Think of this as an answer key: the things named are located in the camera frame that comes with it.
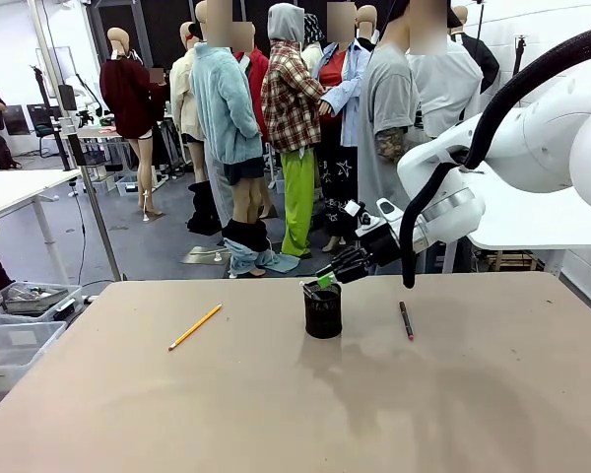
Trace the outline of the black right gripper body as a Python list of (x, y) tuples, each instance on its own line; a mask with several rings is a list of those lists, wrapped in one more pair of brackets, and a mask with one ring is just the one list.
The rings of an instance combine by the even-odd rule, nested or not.
[(357, 228), (359, 253), (369, 274), (401, 260), (398, 238), (389, 224)]

